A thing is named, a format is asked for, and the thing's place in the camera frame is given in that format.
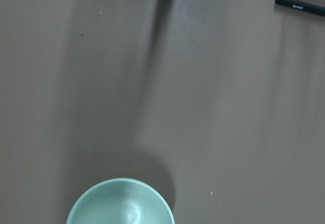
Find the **bowl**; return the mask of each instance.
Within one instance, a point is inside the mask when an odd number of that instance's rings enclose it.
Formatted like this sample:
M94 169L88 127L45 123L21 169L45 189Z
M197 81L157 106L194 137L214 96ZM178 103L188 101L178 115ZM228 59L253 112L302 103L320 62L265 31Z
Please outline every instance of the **bowl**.
M72 207L67 224L175 224L163 197L148 184L130 178L101 182Z

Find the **light green bowl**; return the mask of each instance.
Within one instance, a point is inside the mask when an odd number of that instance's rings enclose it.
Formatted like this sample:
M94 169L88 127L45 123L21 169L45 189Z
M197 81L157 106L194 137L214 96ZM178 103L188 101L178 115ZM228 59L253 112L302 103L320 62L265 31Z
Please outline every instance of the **light green bowl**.
M130 178L101 182L74 204L67 224L175 224L163 197Z

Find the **gray table surface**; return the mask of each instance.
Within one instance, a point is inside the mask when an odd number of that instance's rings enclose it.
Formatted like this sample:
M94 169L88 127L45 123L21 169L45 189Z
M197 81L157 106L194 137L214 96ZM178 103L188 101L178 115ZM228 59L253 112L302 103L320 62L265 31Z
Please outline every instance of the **gray table surface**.
M0 0L0 222L132 177L176 223L324 223L325 18L274 0Z

